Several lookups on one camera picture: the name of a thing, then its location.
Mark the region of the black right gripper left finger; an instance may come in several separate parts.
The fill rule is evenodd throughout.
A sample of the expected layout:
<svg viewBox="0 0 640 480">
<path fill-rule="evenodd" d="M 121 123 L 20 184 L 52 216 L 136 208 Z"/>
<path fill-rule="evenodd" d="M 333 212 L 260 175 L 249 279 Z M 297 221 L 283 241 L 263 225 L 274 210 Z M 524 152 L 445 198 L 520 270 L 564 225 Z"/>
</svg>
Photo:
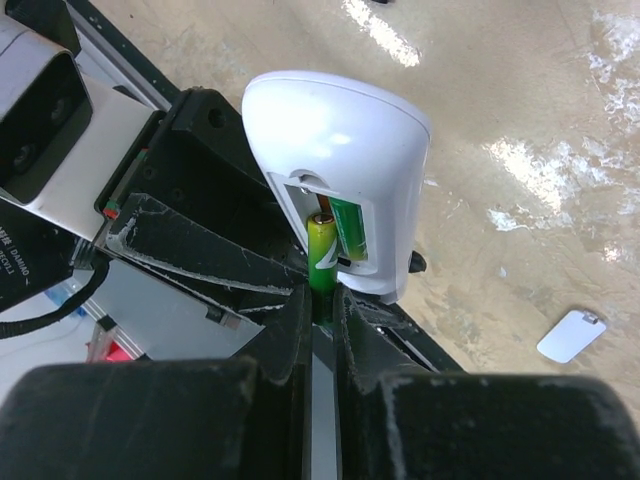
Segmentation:
<svg viewBox="0 0 640 480">
<path fill-rule="evenodd" d="M 307 479 L 310 289 L 227 359 L 50 365 L 1 408 L 5 479 Z"/>
</svg>

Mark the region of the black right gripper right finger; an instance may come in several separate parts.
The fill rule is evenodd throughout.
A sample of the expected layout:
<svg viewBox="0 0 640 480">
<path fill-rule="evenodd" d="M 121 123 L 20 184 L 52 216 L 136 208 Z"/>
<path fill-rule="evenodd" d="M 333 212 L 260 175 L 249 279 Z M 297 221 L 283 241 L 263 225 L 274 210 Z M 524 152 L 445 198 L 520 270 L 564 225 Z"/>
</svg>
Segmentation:
<svg viewBox="0 0 640 480">
<path fill-rule="evenodd" d="M 433 373 L 333 300 L 342 479 L 635 479 L 639 436 L 584 376 Z"/>
</svg>

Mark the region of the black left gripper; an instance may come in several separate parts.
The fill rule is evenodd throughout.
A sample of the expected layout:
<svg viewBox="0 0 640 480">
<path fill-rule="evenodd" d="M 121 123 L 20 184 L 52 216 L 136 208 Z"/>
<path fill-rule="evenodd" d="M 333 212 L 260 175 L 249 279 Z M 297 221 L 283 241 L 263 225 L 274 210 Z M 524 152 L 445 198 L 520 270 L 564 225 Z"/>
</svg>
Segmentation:
<svg viewBox="0 0 640 480">
<path fill-rule="evenodd" d="M 240 113 L 220 92 L 190 88 L 169 111 L 151 115 L 94 209 L 110 219 L 121 210 L 107 233 L 118 255 L 193 280 L 286 295 L 307 281 L 304 273 L 210 231 L 274 202 Z"/>
</svg>

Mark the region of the green battery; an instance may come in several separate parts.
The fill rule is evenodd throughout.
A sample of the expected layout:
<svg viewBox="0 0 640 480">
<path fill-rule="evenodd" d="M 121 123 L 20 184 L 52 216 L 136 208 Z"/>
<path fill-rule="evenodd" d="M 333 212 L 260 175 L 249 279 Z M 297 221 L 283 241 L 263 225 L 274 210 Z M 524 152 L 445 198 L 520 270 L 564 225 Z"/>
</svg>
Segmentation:
<svg viewBox="0 0 640 480">
<path fill-rule="evenodd" d="M 332 323 L 333 294 L 337 285 L 338 234 L 332 214 L 317 212 L 307 219 L 308 280 L 313 321 Z"/>
<path fill-rule="evenodd" d="M 351 261 L 368 259 L 366 235 L 361 206 L 346 200 L 330 197 L 342 249 Z"/>
</svg>

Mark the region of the white battery cover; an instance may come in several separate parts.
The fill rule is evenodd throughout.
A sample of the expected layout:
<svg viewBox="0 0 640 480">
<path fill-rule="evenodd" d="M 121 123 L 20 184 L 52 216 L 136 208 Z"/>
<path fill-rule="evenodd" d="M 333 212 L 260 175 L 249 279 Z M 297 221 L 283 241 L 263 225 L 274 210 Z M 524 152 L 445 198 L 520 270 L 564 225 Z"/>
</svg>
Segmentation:
<svg viewBox="0 0 640 480">
<path fill-rule="evenodd" d="M 570 310 L 538 342 L 536 349 L 547 359 L 566 364 L 605 331 L 605 322 L 595 313 Z"/>
</svg>

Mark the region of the white remote control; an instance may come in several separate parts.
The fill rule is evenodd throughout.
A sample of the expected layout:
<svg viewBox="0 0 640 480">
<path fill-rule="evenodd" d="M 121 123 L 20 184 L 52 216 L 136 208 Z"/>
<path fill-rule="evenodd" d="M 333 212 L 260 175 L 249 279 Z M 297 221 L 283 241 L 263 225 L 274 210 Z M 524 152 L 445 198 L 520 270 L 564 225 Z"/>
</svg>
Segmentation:
<svg viewBox="0 0 640 480">
<path fill-rule="evenodd" d="M 251 152 L 301 246 L 322 198 L 361 206 L 368 259 L 337 247 L 337 278 L 385 304 L 406 290 L 431 143 L 428 117 L 402 97 L 312 71 L 254 78 L 241 104 Z"/>
</svg>

